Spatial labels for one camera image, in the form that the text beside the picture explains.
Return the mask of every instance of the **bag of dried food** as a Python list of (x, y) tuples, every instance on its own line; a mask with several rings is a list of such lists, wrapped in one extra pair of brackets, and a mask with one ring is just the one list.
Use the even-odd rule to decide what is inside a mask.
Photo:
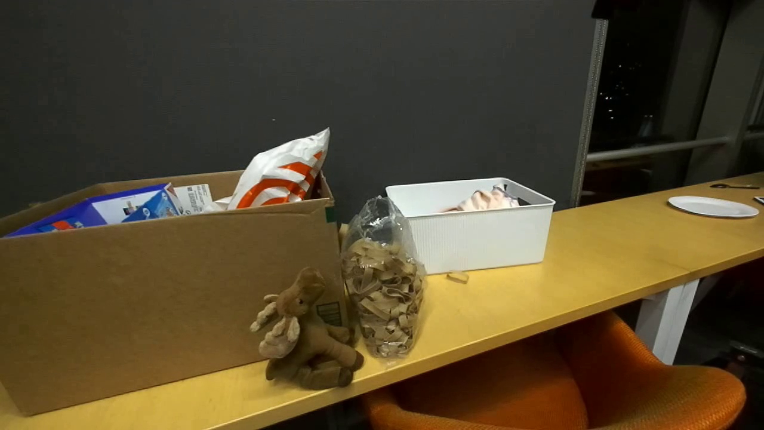
[(404, 245), (404, 221), (392, 201), (369, 198), (341, 241), (347, 293), (368, 350), (379, 359), (410, 350), (423, 305), (424, 270)]

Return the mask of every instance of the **white bin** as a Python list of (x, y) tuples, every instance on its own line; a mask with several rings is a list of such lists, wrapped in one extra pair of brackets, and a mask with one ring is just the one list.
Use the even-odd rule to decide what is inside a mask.
[[(503, 185), (517, 207), (447, 212), (477, 188)], [(554, 201), (506, 177), (386, 185), (404, 214), (401, 241), (424, 270), (477, 270), (543, 261)]]

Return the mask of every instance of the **snack bag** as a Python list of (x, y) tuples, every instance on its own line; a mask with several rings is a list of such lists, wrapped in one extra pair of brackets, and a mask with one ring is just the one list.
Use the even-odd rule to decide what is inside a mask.
[(404, 245), (404, 214), (386, 198), (373, 198), (350, 220), (341, 250), (341, 276), (362, 342), (373, 355), (410, 350), (424, 293), (424, 270)]
[(329, 128), (258, 152), (244, 169), (227, 207), (304, 201), (329, 151)]

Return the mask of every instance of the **wooden counter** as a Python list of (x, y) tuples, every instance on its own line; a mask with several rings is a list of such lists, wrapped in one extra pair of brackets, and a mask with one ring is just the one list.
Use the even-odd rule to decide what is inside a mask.
[[(764, 175), (727, 182), (764, 183)], [(757, 204), (764, 188), (700, 183), (554, 212), (543, 262), (471, 271), (468, 284), (430, 276), (410, 355), (368, 355), (343, 390), (270, 384), (253, 362), (24, 417), (0, 387), (0, 427), (263, 427), (764, 256), (764, 214), (687, 214), (666, 204), (677, 193)]]

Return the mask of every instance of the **white plate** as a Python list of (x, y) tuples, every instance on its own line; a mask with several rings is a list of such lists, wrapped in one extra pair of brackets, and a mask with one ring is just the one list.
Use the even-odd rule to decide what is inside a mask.
[(697, 212), (707, 218), (755, 218), (758, 214), (757, 207), (743, 204), (737, 201), (721, 201), (721, 198), (707, 198), (707, 195), (674, 195), (668, 198), (668, 204)]

